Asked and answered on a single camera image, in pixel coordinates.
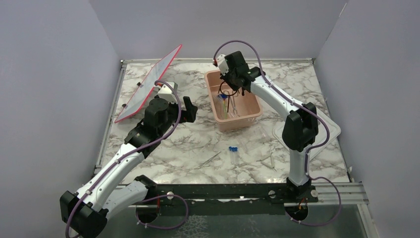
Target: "wire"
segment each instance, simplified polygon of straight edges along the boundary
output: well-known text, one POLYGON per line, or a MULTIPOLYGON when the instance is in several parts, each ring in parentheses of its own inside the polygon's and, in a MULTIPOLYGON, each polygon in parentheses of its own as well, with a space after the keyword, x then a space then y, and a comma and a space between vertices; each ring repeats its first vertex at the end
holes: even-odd
POLYGON ((227 97, 227 112, 229 113, 230 96, 227 97))
POLYGON ((235 95, 235 94, 237 94, 238 93, 238 90, 236 90, 235 92, 233 92, 232 94, 225 94, 224 92, 222 92, 222 85, 223 85, 223 83, 225 83, 226 81, 223 81, 221 84, 220 84, 220 86, 219 86, 219 93, 220 94, 223 94, 224 96, 226 96, 226 97, 230 97, 230 96, 233 96, 233 95, 235 95))
POLYGON ((213 56, 213 60, 214 61, 216 61, 216 56, 217 56, 217 53, 220 51, 220 49, 222 48, 222 47, 224 47, 225 45, 227 45, 227 44, 230 44, 230 43, 233 43, 233 42, 238 42, 238 43, 242 43, 242 44, 245 44, 245 45, 247 45, 247 46, 249 46, 253 51, 254 51, 254 53, 255 53, 255 56, 257 57, 257 61, 258 61, 258 65, 259 65, 259 67, 260 67, 260 73, 261 73, 261 76, 262 76, 262 78, 264 79, 264 81, 269 85, 269 87, 271 87, 278 95, 280 95, 284 100, 286 100, 288 103, 290 103, 290 104, 292 104, 293 106, 296 106, 296 107, 298 107, 299 109, 302 109, 303 111, 305 111, 305 112, 307 112, 307 113, 309 113, 311 116, 313 116, 313 117, 315 117, 319 122, 321 122, 321 124, 325 127, 325 131, 326 131, 326 138, 325 138, 325 140, 321 143, 321 144, 318 144, 318 145, 313 145, 313 146, 310 146, 307 150, 306 150, 306 152, 305 152, 305 174, 310 178, 310 179, 312 179, 312 180, 318 180, 318 179, 324 179, 324 180, 326 180, 326 181, 328 181, 334 188, 335 188, 335 190, 337 191, 337 195, 338 195, 338 203, 339 203, 339 209, 338 209, 338 212, 336 213, 336 215, 331 219, 331 220, 329 220, 328 222, 325 222, 325 223, 321 223, 321 224, 308 224, 308 223, 302 223, 302 222, 300 222, 300 224, 302 224, 302 225, 306 225, 306 226, 318 226, 318 225, 320 225, 320 226, 325 226, 325 225, 328 225, 328 224, 330 224, 330 223, 332 223, 333 221, 335 221, 336 219, 337 219, 337 217, 338 217, 338 215, 341 213, 341 196, 340 196, 340 192, 338 191, 338 189, 337 189, 337 187, 334 185, 334 183, 333 182, 331 182, 329 179, 327 179, 327 178, 325 178, 325 177, 316 177, 316 178, 312 178, 310 175, 309 175, 309 170, 308 170, 308 166, 309 166, 309 152, 311 151, 311 150, 313 150, 313 149, 315 149, 315 148, 318 148, 318 147, 321 147, 321 146, 323 146, 323 145, 325 145, 325 144, 327 144, 327 142, 329 141, 329 138, 330 138, 330 132, 329 132, 329 129, 328 129, 328 126, 327 126, 327 124, 324 122, 324 120, 323 119, 321 119, 317 114, 315 114, 315 113, 313 113, 312 111, 310 111, 310 110, 308 110, 307 108, 305 108, 305 107, 303 107, 302 105, 300 105, 300 104, 297 104, 295 101, 293 101, 293 100, 291 100, 291 99, 289 99, 289 98, 287 98, 286 97, 286 95, 284 95, 280 90, 278 90, 277 89, 277 87, 275 86, 275 85, 273 85, 267 78, 266 78, 266 76, 265 76, 265 74, 264 74, 264 71, 263 71, 263 66, 262 66, 262 63, 261 63, 261 59, 260 59, 260 55, 258 54, 258 52, 257 52, 257 50, 251 45, 251 44, 249 44, 248 42, 245 42, 245 41, 241 41, 241 40, 231 40, 231 41, 228 41, 228 42, 226 42, 226 43, 223 43, 217 50, 216 50, 216 52, 214 53, 214 56, 213 56))
MULTIPOLYGON (((144 148, 147 148, 149 146, 152 146, 154 144, 157 144, 159 142, 161 142, 162 140, 165 140, 166 138, 168 138, 174 131, 175 128, 178 126, 179 121, 181 120, 181 101, 179 100, 178 95, 176 94, 175 90, 167 83, 161 80, 157 80, 155 81, 155 85, 157 85, 158 83, 164 84, 166 85, 173 93, 173 95, 175 96, 176 102, 178 104, 178 118, 176 119, 176 122, 173 124, 173 127, 171 128, 170 131, 168 131, 168 133, 166 133, 164 136, 162 136, 161 138, 156 139, 155 141, 152 141, 148 144, 142 145, 139 148, 136 148, 126 154, 124 154, 123 156, 121 156, 119 159, 117 159, 117 161, 115 161, 114 163, 112 163, 102 174, 101 176, 92 184, 92 186, 90 186, 90 188, 86 191, 86 192, 92 192, 92 190, 104 179, 104 177, 109 173, 109 171, 111 171, 117 164, 119 164, 121 161, 123 161, 125 158, 127 158, 128 156, 130 156, 133 153, 139 152, 141 150, 143 150, 144 148)), ((68 220, 67 220, 67 225, 65 228, 65 237, 66 238, 71 238, 69 235, 69 231, 70 231, 70 224, 71 221, 73 220, 74 214, 76 213, 77 208, 80 206, 80 204, 83 202, 83 200, 85 200, 85 198, 88 196, 87 193, 83 194, 83 196, 79 199, 79 201, 77 201, 76 205, 74 205, 73 209, 70 212, 70 215, 68 216, 68 220)))
POLYGON ((299 202, 299 210, 301 209, 301 203, 305 200, 305 198, 302 198, 301 202, 299 202))
POLYGON ((188 213, 189 213, 188 204, 187 204, 187 201, 185 201, 185 199, 182 198, 179 195, 176 195, 176 194, 165 194, 165 195, 160 195, 160 196, 152 197, 152 198, 143 200, 141 202, 150 202, 150 201, 153 201, 155 199, 160 199, 161 197, 177 197, 177 198, 181 199, 181 201, 184 202, 184 204, 185 204, 185 217, 184 217, 184 219, 182 219, 182 221, 178 225, 175 225, 175 226, 172 226, 172 227, 159 227, 159 226, 155 226, 155 225, 149 225, 149 223, 143 223, 142 221, 140 221, 140 218, 139 218, 139 216, 137 216, 137 213, 136 213, 136 218, 137 218, 137 221, 138 221, 137 224, 142 224, 146 228, 147 227, 151 227, 151 228, 156 228, 156 229, 160 229, 160 230, 172 230, 172 229, 175 229, 175 228, 178 228, 178 227, 182 226, 185 222, 187 222, 187 220, 188 220, 188 213))

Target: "screw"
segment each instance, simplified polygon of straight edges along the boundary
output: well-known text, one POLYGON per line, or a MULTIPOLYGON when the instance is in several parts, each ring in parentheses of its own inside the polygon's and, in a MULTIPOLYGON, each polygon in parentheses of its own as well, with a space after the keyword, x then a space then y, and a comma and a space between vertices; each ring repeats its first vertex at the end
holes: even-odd
POLYGON ((311 195, 312 195, 312 197, 318 197, 318 191, 316 191, 315 189, 312 190, 311 195))
POLYGON ((271 190, 270 192, 268 192, 268 195, 272 195, 270 196, 270 198, 275 198, 275 191, 271 190))
MULTIPOLYGON (((166 195, 173 195, 173 192, 168 192, 166 195)), ((173 199, 173 197, 172 197, 172 196, 168 196, 167 198, 168 198, 169 200, 173 199)))

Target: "white plastic tray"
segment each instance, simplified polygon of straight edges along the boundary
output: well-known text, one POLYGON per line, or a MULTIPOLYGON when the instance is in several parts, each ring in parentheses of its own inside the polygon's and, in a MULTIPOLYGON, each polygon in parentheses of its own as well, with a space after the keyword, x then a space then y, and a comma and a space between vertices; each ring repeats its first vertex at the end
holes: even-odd
MULTIPOLYGON (((331 141, 337 138, 337 136, 341 133, 341 128, 335 122, 333 122, 327 115, 325 115, 321 110, 318 110, 317 114, 327 124, 328 129, 330 131, 330 139, 325 145, 311 150, 309 160, 312 160, 323 148, 325 148, 328 144, 330 144, 331 141)), ((280 141, 281 144, 286 146, 286 144, 283 141, 283 138, 281 137, 283 133, 284 123, 285 122, 283 121, 280 125, 276 126, 273 129, 273 135, 275 138, 277 138, 278 141, 280 141)), ((326 137, 327 137, 326 130, 324 126, 322 126, 322 124, 320 124, 318 121, 318 135, 315 138, 314 145, 321 144, 326 139, 326 137)))

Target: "test tube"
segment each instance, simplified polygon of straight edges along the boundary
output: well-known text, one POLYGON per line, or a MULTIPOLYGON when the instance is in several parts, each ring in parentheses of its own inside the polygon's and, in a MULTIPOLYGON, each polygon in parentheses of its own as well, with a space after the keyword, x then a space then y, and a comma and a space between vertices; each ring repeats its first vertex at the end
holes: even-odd
POLYGON ((218 94, 215 96, 215 98, 217 99, 217 101, 219 101, 220 103, 220 111, 219 111, 219 115, 222 119, 228 119, 228 113, 227 113, 227 102, 226 102, 226 96, 224 96, 223 94, 218 94))
POLYGON ((239 164, 238 147, 229 146, 230 160, 233 165, 239 164))

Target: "black bracket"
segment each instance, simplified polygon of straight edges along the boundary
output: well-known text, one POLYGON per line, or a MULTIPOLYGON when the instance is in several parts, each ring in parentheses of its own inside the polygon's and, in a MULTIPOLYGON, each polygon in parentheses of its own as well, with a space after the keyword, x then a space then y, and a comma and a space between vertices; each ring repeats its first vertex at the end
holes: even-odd
MULTIPOLYGON (((181 110, 179 123, 194 122, 198 107, 194 106, 189 97, 183 97, 186 110, 181 110)), ((145 109, 145 116, 124 139, 137 148, 162 137, 178 118, 178 105, 170 104, 167 100, 155 97, 145 109)), ((160 143, 145 148, 141 152, 144 157, 154 151, 160 143)))
POLYGON ((244 89, 250 92, 251 83, 255 81, 255 78, 261 76, 260 68, 253 67, 250 69, 240 51, 226 55, 225 60, 229 72, 221 75, 220 79, 224 80, 233 91, 242 88, 242 96, 244 95, 244 89))
MULTIPOLYGON (((67 223, 73 207, 79 201, 77 195, 66 191, 60 197, 61 219, 67 223)), ((71 228, 84 238, 95 238, 105 228, 108 219, 108 209, 101 209, 99 212, 93 210, 89 205, 82 202, 71 220, 71 228)))
MULTIPOLYGON (((316 114, 313 103, 304 104, 303 107, 316 114)), ((287 147, 302 152, 306 146, 315 142, 316 135, 318 135, 318 123, 315 117, 302 109, 290 112, 282 133, 287 147)))

